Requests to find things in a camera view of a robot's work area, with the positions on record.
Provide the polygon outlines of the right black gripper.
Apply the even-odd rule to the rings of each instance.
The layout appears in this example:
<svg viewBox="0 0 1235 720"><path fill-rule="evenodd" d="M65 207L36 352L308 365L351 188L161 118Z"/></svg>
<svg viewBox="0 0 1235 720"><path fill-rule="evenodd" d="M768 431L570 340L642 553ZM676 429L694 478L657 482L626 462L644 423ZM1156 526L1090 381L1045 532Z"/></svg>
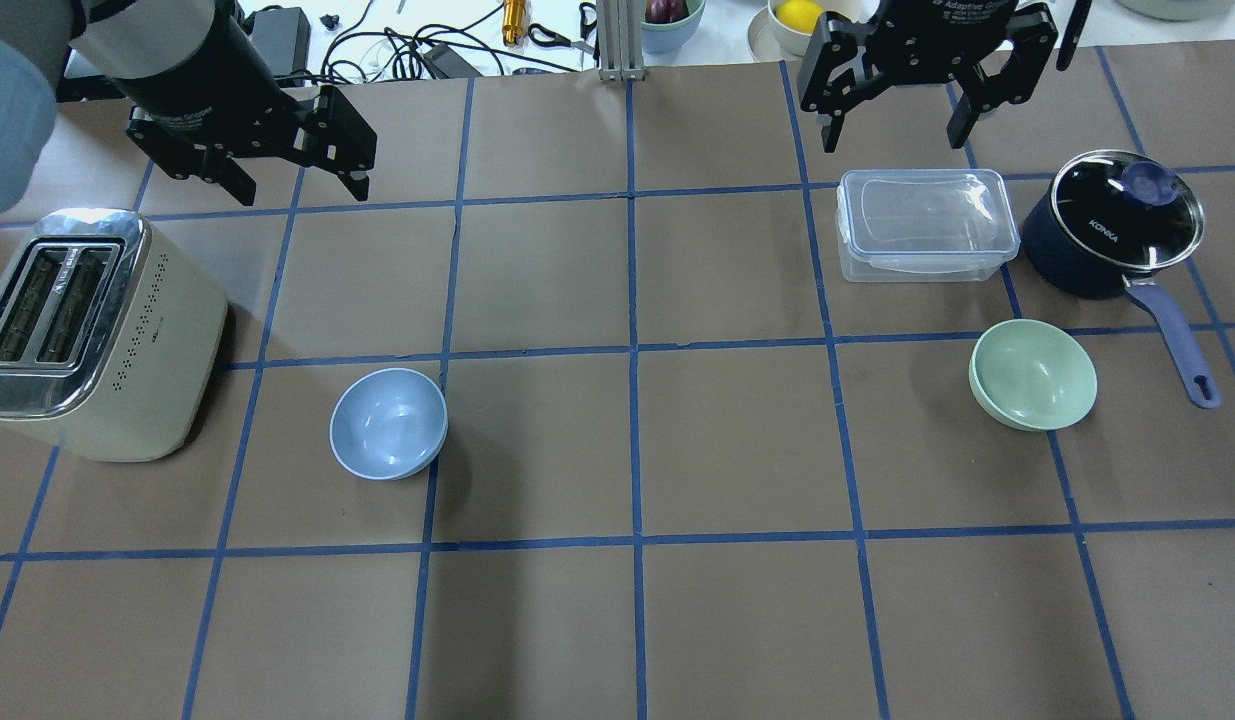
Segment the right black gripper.
<svg viewBox="0 0 1235 720"><path fill-rule="evenodd" d="M824 152L837 149L847 114L892 86L953 82L960 95L947 123L961 149L984 114L1032 96L1058 32L1046 5L1015 1L881 1L865 22L823 14L797 73L797 100L818 114ZM982 61L1011 44L1000 70Z"/></svg>

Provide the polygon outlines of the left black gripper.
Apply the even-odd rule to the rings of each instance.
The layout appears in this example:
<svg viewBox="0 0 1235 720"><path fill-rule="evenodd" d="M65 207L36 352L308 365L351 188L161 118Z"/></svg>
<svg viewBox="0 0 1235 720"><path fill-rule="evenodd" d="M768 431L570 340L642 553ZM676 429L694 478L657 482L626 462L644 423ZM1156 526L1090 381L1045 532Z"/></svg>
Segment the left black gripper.
<svg viewBox="0 0 1235 720"><path fill-rule="evenodd" d="M270 78L147 78L127 96L128 138L161 168L154 207L253 206L257 184L233 156L315 167L369 200L378 133L341 86L300 101Z"/></svg>

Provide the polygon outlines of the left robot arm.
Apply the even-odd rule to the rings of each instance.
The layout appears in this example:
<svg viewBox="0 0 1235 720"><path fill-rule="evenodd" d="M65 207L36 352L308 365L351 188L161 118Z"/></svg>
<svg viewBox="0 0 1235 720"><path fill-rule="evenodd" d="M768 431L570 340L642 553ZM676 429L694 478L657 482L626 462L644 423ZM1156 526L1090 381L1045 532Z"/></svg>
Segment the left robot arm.
<svg viewBox="0 0 1235 720"><path fill-rule="evenodd" d="M245 158L315 167L366 201L378 137L337 86L278 85L233 1L0 1L0 214L26 195L56 126L69 51L133 104L131 138L165 177L254 201Z"/></svg>

